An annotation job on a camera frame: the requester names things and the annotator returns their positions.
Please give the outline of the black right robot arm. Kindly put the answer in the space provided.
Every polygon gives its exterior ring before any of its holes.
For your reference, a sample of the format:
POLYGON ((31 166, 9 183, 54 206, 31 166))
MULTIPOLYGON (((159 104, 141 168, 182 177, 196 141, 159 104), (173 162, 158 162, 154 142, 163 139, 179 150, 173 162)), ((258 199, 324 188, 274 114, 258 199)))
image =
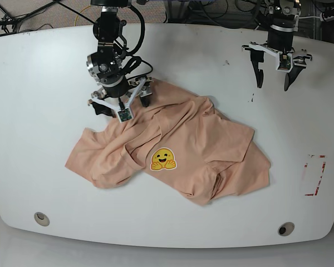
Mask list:
POLYGON ((94 23, 93 33, 98 41, 97 51, 87 57, 87 69, 99 89, 91 94, 88 104, 97 115, 117 118, 120 122, 133 119, 132 103, 139 98, 144 107, 150 104, 152 79, 147 74, 131 78, 127 75, 137 69, 144 60, 136 53, 145 37, 145 21, 131 1, 91 1, 102 8, 94 23), (120 8, 133 11, 140 20, 140 37, 133 49, 128 49, 123 35, 126 21, 118 16, 120 8))

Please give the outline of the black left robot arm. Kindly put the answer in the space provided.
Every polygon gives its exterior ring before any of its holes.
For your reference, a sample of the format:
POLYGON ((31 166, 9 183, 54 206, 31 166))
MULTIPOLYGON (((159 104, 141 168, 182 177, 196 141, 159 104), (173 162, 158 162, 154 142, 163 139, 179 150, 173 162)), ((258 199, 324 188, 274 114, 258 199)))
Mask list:
POLYGON ((287 91, 298 75, 307 67, 306 61, 312 60, 307 50, 296 51, 293 48, 293 36, 298 31, 301 15, 299 1, 265 1, 268 15, 256 12, 256 21, 268 31, 264 44, 250 42, 242 48, 250 53, 258 88, 262 88, 264 73, 259 64, 264 62, 264 55, 274 57, 276 70, 284 72, 284 90, 287 91))

